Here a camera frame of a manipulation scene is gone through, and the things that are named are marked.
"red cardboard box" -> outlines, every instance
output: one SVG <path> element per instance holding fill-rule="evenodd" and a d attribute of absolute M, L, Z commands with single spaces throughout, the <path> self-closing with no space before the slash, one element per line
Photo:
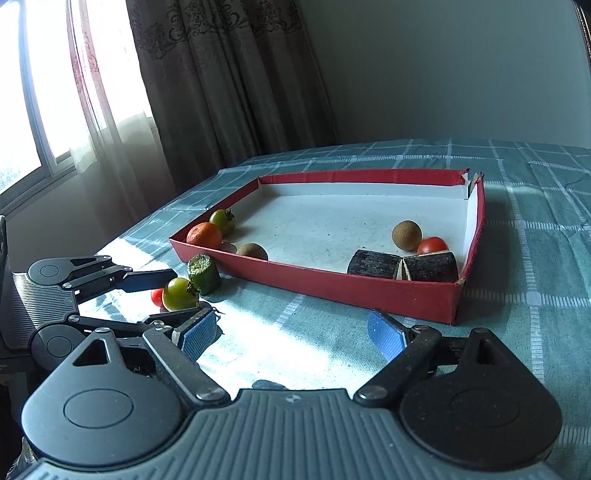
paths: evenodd
<path fill-rule="evenodd" d="M 221 250 L 185 243 L 189 230 L 231 207 L 236 230 Z M 211 255 L 235 277 L 369 309 L 454 323 L 485 214 L 481 176 L 467 170 L 338 170 L 258 177 L 171 238 L 179 258 Z M 357 249 L 411 255 L 392 242 L 402 220 L 423 238 L 440 236 L 456 256 L 459 280 L 431 283 L 347 274 Z M 231 253 L 232 245 L 262 245 L 269 261 Z"/>

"wall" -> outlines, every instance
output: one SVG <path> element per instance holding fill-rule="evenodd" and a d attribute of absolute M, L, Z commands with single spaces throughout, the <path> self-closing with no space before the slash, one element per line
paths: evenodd
<path fill-rule="evenodd" d="M 570 0 L 298 1 L 342 143 L 591 147 L 591 76 Z"/>
<path fill-rule="evenodd" d="M 58 181 L 7 217 L 12 271 L 36 260 L 94 255 L 108 239 L 82 190 L 80 177 Z"/>

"bed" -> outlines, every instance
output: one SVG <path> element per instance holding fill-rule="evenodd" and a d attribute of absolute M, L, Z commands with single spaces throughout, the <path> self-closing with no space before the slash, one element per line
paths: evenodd
<path fill-rule="evenodd" d="M 591 150 L 412 139 L 256 157 L 176 198 L 100 254 L 186 276 L 168 237 L 255 177 L 398 167 L 484 172 L 486 222 L 459 324 L 433 325 L 451 336 L 493 330 L 560 404 L 563 428 L 548 463 L 565 479 L 591 478 Z M 385 365 L 367 335 L 367 310 L 231 277 L 208 300 L 222 313 L 223 335 L 200 365 L 232 396 L 259 380 L 352 394 Z M 146 292 L 116 291 L 82 308 L 130 322 L 156 311 Z"/>

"wooden block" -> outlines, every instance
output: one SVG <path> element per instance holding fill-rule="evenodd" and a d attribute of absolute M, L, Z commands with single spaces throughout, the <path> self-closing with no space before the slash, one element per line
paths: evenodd
<path fill-rule="evenodd" d="M 347 273 L 365 277 L 396 279 L 401 260 L 402 257 L 398 255 L 357 250 L 349 262 Z"/>
<path fill-rule="evenodd" d="M 402 259 L 402 279 L 413 281 L 456 282 L 456 257 L 449 250 L 414 255 Z"/>

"green cucumber piece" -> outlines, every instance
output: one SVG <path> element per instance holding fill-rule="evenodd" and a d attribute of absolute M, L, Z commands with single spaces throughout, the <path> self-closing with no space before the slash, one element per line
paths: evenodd
<path fill-rule="evenodd" d="M 209 255 L 200 254 L 189 260 L 187 264 L 189 280 L 201 295 L 209 295 L 221 284 L 222 279 L 217 271 L 215 260 Z"/>

